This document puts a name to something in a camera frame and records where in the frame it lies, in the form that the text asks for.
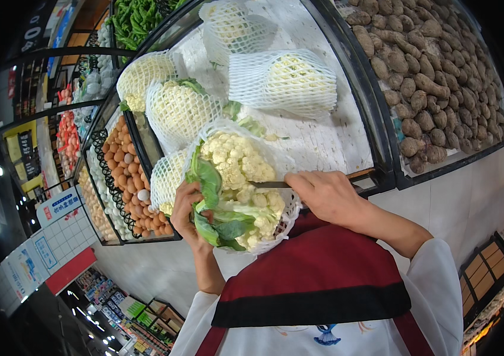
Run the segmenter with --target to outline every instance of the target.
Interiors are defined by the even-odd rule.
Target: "white shirt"
[[[411,313],[434,355],[459,355],[462,349],[462,294],[450,247],[441,239],[425,242],[401,274],[411,297]],[[194,355],[218,303],[218,295],[198,292],[170,356]],[[217,355],[409,355],[392,319],[337,324],[334,345],[320,345],[314,325],[228,329]]]

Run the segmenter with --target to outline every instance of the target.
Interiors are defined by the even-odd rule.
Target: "person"
[[[198,182],[177,189],[171,223],[199,292],[171,356],[460,354],[461,288],[443,240],[361,198],[341,172],[284,180],[311,212],[228,281],[189,220]],[[406,274],[376,239],[411,259]]]

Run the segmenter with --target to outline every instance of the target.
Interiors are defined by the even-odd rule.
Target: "black wire rack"
[[[106,142],[108,137],[108,132],[106,129],[102,129],[100,131],[95,131],[92,133],[92,145],[94,152],[98,155],[98,160],[100,162],[100,168],[102,169],[102,173],[104,174],[106,180],[106,186],[110,191],[113,202],[119,210],[119,215],[123,217],[123,221],[126,223],[127,228],[133,233],[134,238],[141,238],[140,233],[134,233],[135,220],[131,218],[131,214],[126,212],[124,209],[126,204],[123,202],[123,192],[115,186],[115,182],[113,177],[111,176],[111,170],[108,167],[108,164],[104,158],[104,153],[102,151],[102,147]]]

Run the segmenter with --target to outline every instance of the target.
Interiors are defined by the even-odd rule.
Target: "white foam net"
[[[167,154],[188,146],[209,121],[222,117],[222,102],[171,80],[147,90],[145,111],[151,129]]]
[[[120,100],[127,100],[132,111],[143,112],[149,84],[176,77],[172,55],[167,51],[151,52],[137,58],[123,70],[116,88]]]
[[[229,99],[317,119],[337,102],[335,73],[306,49],[232,54]]]
[[[151,207],[156,210],[163,203],[173,206],[177,187],[184,179],[183,165],[187,150],[177,151],[157,161],[151,172]]]
[[[283,181],[284,175],[287,172],[295,171],[295,161],[289,155],[278,151],[276,148],[267,145],[264,139],[260,139],[252,135],[248,130],[238,126],[231,120],[220,119],[215,120],[209,124],[206,124],[201,131],[199,136],[194,140],[194,142],[189,146],[187,157],[185,159],[185,165],[183,167],[183,176],[189,170],[191,166],[191,156],[198,145],[200,145],[201,140],[207,141],[209,136],[212,136],[216,132],[224,132],[229,134],[237,134],[241,137],[249,139],[252,146],[259,152],[260,156],[266,160],[266,162],[274,168],[276,173],[276,179],[278,181]],[[224,248],[227,252],[237,253],[237,254],[248,254],[260,255],[270,251],[272,248],[276,247],[283,240],[288,239],[288,233],[294,226],[295,219],[298,218],[299,210],[302,208],[302,202],[299,199],[298,194],[291,189],[278,189],[279,194],[282,196],[284,203],[286,204],[280,222],[274,231],[274,240],[261,240],[254,248],[248,251],[234,251],[230,248]]]
[[[211,61],[228,65],[232,53],[255,53],[268,48],[278,27],[259,15],[248,15],[237,1],[213,1],[199,11],[204,21],[202,40]]]

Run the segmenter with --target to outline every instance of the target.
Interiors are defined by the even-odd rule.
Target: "hand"
[[[184,238],[191,246],[193,253],[211,252],[214,248],[211,244],[197,232],[197,228],[191,221],[189,216],[193,210],[193,203],[200,202],[204,199],[203,195],[198,193],[200,188],[199,182],[191,184],[183,181],[175,196],[175,205],[173,206],[173,214],[171,214],[171,224],[175,230]],[[212,211],[203,211],[201,215],[212,218]]]
[[[351,230],[369,205],[339,171],[287,173],[284,180],[316,217]]]

